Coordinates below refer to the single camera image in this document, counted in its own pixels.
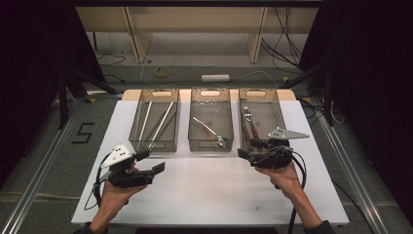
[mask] white table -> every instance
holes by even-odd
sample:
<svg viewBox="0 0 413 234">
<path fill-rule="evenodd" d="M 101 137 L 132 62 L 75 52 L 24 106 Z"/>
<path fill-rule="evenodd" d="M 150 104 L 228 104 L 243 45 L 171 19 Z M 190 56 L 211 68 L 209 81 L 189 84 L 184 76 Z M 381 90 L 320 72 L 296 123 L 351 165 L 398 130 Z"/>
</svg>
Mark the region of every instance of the white table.
<svg viewBox="0 0 413 234">
<path fill-rule="evenodd" d="M 118 143 L 132 151 L 128 141 L 137 101 L 118 101 L 106 135 L 100 146 L 94 167 L 72 218 L 73 223 L 91 221 L 97 208 L 84 211 L 93 188 L 98 165 Z M 136 165 L 142 170 L 166 162 L 163 173 L 153 184 L 134 195 L 111 223 L 156 227 L 248 227 L 287 225 L 291 203 L 274 188 L 266 175 L 256 172 L 238 157 L 240 146 L 239 106 L 232 101 L 234 143 L 231 152 L 191 152 L 188 143 L 190 102 L 180 106 L 178 147 L 175 153 L 151 153 Z M 308 194 L 321 219 L 333 225 L 349 222 L 331 182 L 319 149 L 297 100 L 281 101 L 286 128 L 309 134 L 309 138 L 294 139 L 290 145 L 307 164 Z M 88 206 L 95 202 L 92 196 Z M 295 223 L 301 223 L 297 216 Z"/>
</svg>

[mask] power strip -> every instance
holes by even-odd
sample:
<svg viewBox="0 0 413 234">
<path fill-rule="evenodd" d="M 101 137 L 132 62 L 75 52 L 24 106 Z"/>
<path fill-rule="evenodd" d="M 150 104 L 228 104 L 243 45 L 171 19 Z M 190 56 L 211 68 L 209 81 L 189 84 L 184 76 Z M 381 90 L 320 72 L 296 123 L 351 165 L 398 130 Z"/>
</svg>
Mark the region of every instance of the power strip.
<svg viewBox="0 0 413 234">
<path fill-rule="evenodd" d="M 229 81 L 229 75 L 203 75 L 203 82 Z"/>
</svg>

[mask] tray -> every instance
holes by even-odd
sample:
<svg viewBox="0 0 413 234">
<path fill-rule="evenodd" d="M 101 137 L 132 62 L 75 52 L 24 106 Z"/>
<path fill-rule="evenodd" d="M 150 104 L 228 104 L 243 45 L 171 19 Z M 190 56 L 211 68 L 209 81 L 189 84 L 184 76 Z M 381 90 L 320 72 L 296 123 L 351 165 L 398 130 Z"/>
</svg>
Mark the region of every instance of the tray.
<svg viewBox="0 0 413 234">
<path fill-rule="evenodd" d="M 229 89 L 193 89 L 190 109 L 188 131 L 190 150 L 231 151 L 234 130 Z"/>
<path fill-rule="evenodd" d="M 251 113 L 252 124 L 259 140 L 268 140 L 268 134 L 277 127 L 285 129 L 285 123 L 276 89 L 239 89 L 239 91 L 241 148 L 252 150 L 249 139 L 244 133 L 246 128 L 249 138 L 254 138 L 251 125 L 244 116 L 246 107 Z"/>
<path fill-rule="evenodd" d="M 134 150 L 175 152 L 178 132 L 179 90 L 142 90 L 131 127 Z"/>
</svg>

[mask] aluminum rail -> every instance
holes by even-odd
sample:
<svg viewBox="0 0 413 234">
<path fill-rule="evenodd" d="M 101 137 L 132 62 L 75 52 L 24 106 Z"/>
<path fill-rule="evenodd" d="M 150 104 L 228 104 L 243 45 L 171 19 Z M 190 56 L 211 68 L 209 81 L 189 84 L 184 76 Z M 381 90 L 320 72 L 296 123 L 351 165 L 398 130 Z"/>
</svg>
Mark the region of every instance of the aluminum rail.
<svg viewBox="0 0 413 234">
<path fill-rule="evenodd" d="M 44 159 L 40 163 L 39 168 L 34 174 L 33 179 L 30 181 L 27 188 L 22 193 L 18 203 L 16 204 L 10 216 L 8 217 L 6 224 L 2 229 L 2 234 L 18 233 L 19 228 L 21 227 L 24 218 L 29 211 L 31 204 L 33 203 L 36 197 L 37 192 L 42 186 L 43 181 L 45 180 L 48 171 L 60 150 L 60 147 L 67 135 L 67 131 L 70 129 L 70 126 L 73 122 L 73 117 L 79 110 L 82 103 L 82 99 L 76 99 L 73 102 L 73 106 L 70 108 L 69 111 L 69 118 L 67 119 L 66 125 L 61 130 L 57 131 L 57 134 L 51 146 L 49 147 Z"/>
<path fill-rule="evenodd" d="M 315 105 L 321 105 L 321 103 L 316 100 Z M 362 183 L 358 173 L 353 166 L 352 160 L 349 158 L 346 150 L 341 143 L 340 138 L 337 136 L 334 127 L 330 127 L 325 118 L 322 116 L 319 118 L 321 122 L 321 126 L 324 129 L 324 132 L 333 147 L 335 155 L 340 162 L 340 165 L 346 175 L 347 180 L 350 183 L 350 186 L 353 188 L 356 198 L 361 206 L 364 214 L 367 217 L 367 221 L 369 222 L 371 228 L 373 229 L 375 234 L 384 234 L 389 233 L 383 219 L 380 216 L 379 211 L 377 210 L 376 206 L 374 205 L 373 200 L 371 199 L 370 195 L 368 194 L 364 184 Z"/>
</svg>

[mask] cable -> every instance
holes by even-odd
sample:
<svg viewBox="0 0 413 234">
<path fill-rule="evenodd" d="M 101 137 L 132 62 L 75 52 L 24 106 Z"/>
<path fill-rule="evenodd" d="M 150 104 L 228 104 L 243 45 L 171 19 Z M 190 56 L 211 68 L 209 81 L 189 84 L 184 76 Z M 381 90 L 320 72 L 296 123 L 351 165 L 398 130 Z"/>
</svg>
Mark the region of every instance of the cable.
<svg viewBox="0 0 413 234">
<path fill-rule="evenodd" d="M 143 80 L 143 71 L 144 71 L 143 62 L 140 63 L 140 66 L 142 67 L 142 70 L 141 70 L 141 72 L 140 72 L 139 80 L 140 80 L 141 82 L 145 83 L 145 84 L 148 84 L 148 85 L 153 85 L 153 86 L 158 86 L 158 87 L 169 87 L 169 86 L 182 85 L 182 84 L 184 84 L 184 85 L 196 85 L 196 84 L 203 84 L 203 83 L 204 83 L 203 81 L 200 81 L 200 82 L 192 82 L 192 83 L 177 82 L 177 83 L 173 83 L 173 84 L 161 85 L 161 84 L 156 84 L 156 83 L 144 81 L 144 80 Z M 253 75 L 253 74 L 257 74 L 257 73 L 263 73 L 263 74 L 265 74 L 265 75 L 276 85 L 276 88 L 279 87 L 279 85 L 277 84 L 277 82 L 276 82 L 268 73 L 266 73 L 265 71 L 253 71 L 253 72 L 247 73 L 246 75 L 242 75 L 242 76 L 235 77 L 235 78 L 230 78 L 230 80 L 243 79 L 243 78 L 245 78 L 245 77 L 247 77 L 247 76 L 250 76 L 250 75 Z M 218 85 L 218 86 L 221 86 L 221 87 L 224 87 L 224 88 L 236 88 L 236 87 L 224 86 L 224 85 L 221 85 L 221 84 L 218 84 L 218 83 L 212 83 L 212 84 L 215 84 L 215 85 Z"/>
<path fill-rule="evenodd" d="M 276 85 L 276 88 L 279 87 L 279 85 L 273 80 L 273 78 L 271 78 L 271 76 L 270 76 L 268 73 L 266 73 L 265 71 L 254 71 L 254 72 L 248 73 L 248 74 L 243 75 L 243 76 L 239 76 L 239 77 L 235 77 L 235 78 L 230 78 L 230 80 L 243 79 L 243 78 L 245 78 L 245 77 L 248 77 L 248 76 L 250 76 L 250 75 L 257 74 L 257 73 L 263 73 L 263 74 L 265 74 L 265 75 L 266 75 L 268 78 L 270 78 L 270 80 Z"/>
<path fill-rule="evenodd" d="M 296 58 L 301 59 L 300 57 L 301 57 L 302 54 L 301 54 L 301 52 L 298 50 L 298 48 L 295 46 L 295 43 L 294 43 L 294 41 L 293 41 L 293 39 L 292 39 L 292 36 L 291 36 L 291 34 L 290 34 L 290 27 L 291 27 L 290 16 L 291 16 L 291 11 L 292 11 L 292 10 L 291 10 L 290 8 L 286 8 L 286 9 L 285 9 L 285 23 L 284 23 L 283 26 L 282 26 L 282 20 L 281 20 L 280 15 L 279 15 L 279 13 L 278 13 L 278 11 L 277 11 L 277 8 L 275 7 L 274 10 L 275 10 L 275 12 L 276 12 L 276 15 L 277 15 L 277 18 L 278 18 L 278 20 L 279 20 L 280 26 L 281 26 L 281 28 L 282 28 L 282 34 L 281 34 L 281 36 L 280 36 L 280 38 L 279 38 L 278 43 L 280 42 L 282 36 L 285 35 L 285 38 L 286 38 L 287 41 L 288 41 L 288 47 L 289 47 L 289 50 L 290 50 L 290 52 L 291 52 L 291 55 L 292 55 L 295 63 L 298 63 L 298 61 L 297 61 Z"/>
<path fill-rule="evenodd" d="M 311 127 L 316 123 L 316 121 L 317 121 L 319 118 L 321 118 L 323 115 L 324 115 L 324 114 L 321 113 L 321 114 L 313 121 L 313 123 L 311 123 L 310 128 L 311 128 Z"/>
<path fill-rule="evenodd" d="M 340 190 L 350 199 L 350 201 L 352 201 L 353 205 L 355 205 L 356 209 L 361 214 L 362 218 L 364 219 L 365 223 L 367 224 L 368 229 L 370 229 L 370 232 L 372 234 L 374 234 L 373 228 L 371 227 L 370 223 L 368 222 L 367 216 L 365 215 L 365 213 L 363 212 L 361 207 L 356 203 L 356 201 L 352 198 L 352 196 L 350 196 L 350 194 L 342 186 L 340 186 L 340 184 L 338 182 L 334 181 L 334 179 L 331 179 L 331 181 L 333 182 L 334 185 L 336 185 L 338 188 L 340 188 Z"/>
<path fill-rule="evenodd" d="M 101 173 L 101 170 L 102 170 L 101 165 L 107 159 L 107 157 L 109 157 L 109 155 L 110 155 L 110 153 L 108 153 L 106 156 L 104 156 L 103 160 L 100 162 L 99 168 L 97 169 L 97 173 L 96 173 L 96 179 L 95 179 L 95 182 L 94 182 L 94 187 L 92 188 L 91 194 L 89 194 L 89 198 L 88 198 L 88 200 L 86 201 L 86 204 L 85 204 L 85 208 L 84 208 L 85 211 L 94 208 L 96 205 L 98 205 L 98 206 L 100 205 L 100 185 L 101 185 L 101 181 L 99 181 L 99 180 L 100 180 L 100 173 Z M 96 198 L 96 203 L 92 207 L 87 208 L 86 206 L 89 203 L 89 200 L 91 199 L 92 194 Z"/>
<path fill-rule="evenodd" d="M 110 64 L 99 64 L 99 65 L 102 65 L 102 66 L 111 66 L 111 65 L 113 65 L 113 64 L 119 63 L 119 62 L 127 59 L 126 57 L 120 57 L 120 56 L 115 56 L 115 55 L 111 55 L 111 54 L 104 54 L 103 56 L 98 57 L 98 58 L 96 58 L 96 59 L 99 60 L 99 59 L 102 59 L 103 57 L 106 57 L 106 56 L 111 56 L 111 57 L 115 57 L 115 58 L 120 58 L 120 60 L 117 60 L 117 61 L 112 62 L 112 63 L 110 63 Z"/>
<path fill-rule="evenodd" d="M 116 76 L 116 75 L 104 75 L 104 76 L 110 76 L 110 77 L 115 77 L 116 79 L 120 80 L 122 83 L 127 83 L 126 80 L 121 79 L 120 77 Z"/>
<path fill-rule="evenodd" d="M 333 106 L 334 106 L 334 101 L 331 103 L 331 108 L 330 108 L 331 117 L 333 117 L 333 120 L 334 120 L 337 124 L 343 124 L 343 123 L 344 123 L 344 120 L 346 119 L 346 116 L 343 115 L 343 119 L 342 119 L 342 120 L 340 120 L 340 121 L 337 120 L 336 117 L 334 116 L 334 113 L 333 113 Z"/>
<path fill-rule="evenodd" d="M 306 180 L 307 180 L 307 167 L 306 164 L 304 162 L 303 157 L 301 157 L 300 154 L 298 154 L 297 152 L 292 151 L 292 153 L 297 154 L 301 160 L 303 161 L 304 164 L 304 168 L 303 166 L 300 164 L 300 162 L 298 162 L 297 158 L 295 158 L 294 156 L 291 155 L 292 160 L 295 162 L 295 164 L 298 166 L 298 168 L 301 171 L 301 175 L 303 176 L 303 179 L 301 181 L 301 188 L 304 189 L 304 187 L 306 186 Z M 294 221 L 295 221 L 295 217 L 297 215 L 297 211 L 295 210 L 295 208 L 292 209 L 291 212 L 291 218 L 289 219 L 289 224 L 288 224 L 288 234 L 292 234 L 292 229 L 294 227 Z"/>
<path fill-rule="evenodd" d="M 298 67 L 298 64 L 294 63 L 294 62 L 291 61 L 290 59 L 288 59 L 288 58 L 286 58 L 285 56 L 283 56 L 280 52 L 278 52 L 278 51 L 276 51 L 275 49 L 273 49 L 264 39 L 262 39 L 262 42 L 264 42 L 263 45 L 267 46 L 267 49 L 268 49 L 268 50 L 270 50 L 270 51 L 271 51 L 272 53 L 274 53 L 274 54 L 277 54 L 277 55 L 278 55 L 279 57 L 281 57 L 281 58 L 275 57 L 273 54 L 269 53 L 269 52 L 266 50 L 267 53 L 269 53 L 270 55 L 273 55 L 273 57 L 275 57 L 276 59 L 279 59 L 279 60 L 282 60 L 282 61 L 286 61 L 286 62 L 290 63 L 291 65 L 299 68 L 299 67 Z"/>
</svg>

